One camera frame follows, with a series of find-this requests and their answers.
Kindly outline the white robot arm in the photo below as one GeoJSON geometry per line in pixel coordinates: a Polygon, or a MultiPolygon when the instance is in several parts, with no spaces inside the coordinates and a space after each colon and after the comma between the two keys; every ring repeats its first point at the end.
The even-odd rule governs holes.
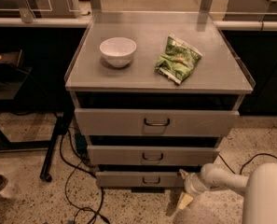
{"type": "Polygon", "coordinates": [[[277,163],[259,165],[249,176],[235,175],[212,163],[199,173],[180,170],[184,180],[177,208],[186,208],[205,191],[230,189],[243,196],[242,224],[277,224],[277,163]]]}

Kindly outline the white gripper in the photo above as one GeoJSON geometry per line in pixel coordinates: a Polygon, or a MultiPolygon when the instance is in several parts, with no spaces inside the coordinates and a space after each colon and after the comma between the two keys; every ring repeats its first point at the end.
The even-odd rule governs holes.
{"type": "Polygon", "coordinates": [[[186,192],[180,194],[177,208],[180,210],[185,209],[192,201],[192,196],[198,196],[209,188],[202,182],[199,173],[189,173],[183,169],[179,170],[181,177],[184,180],[184,187],[186,192]]]}

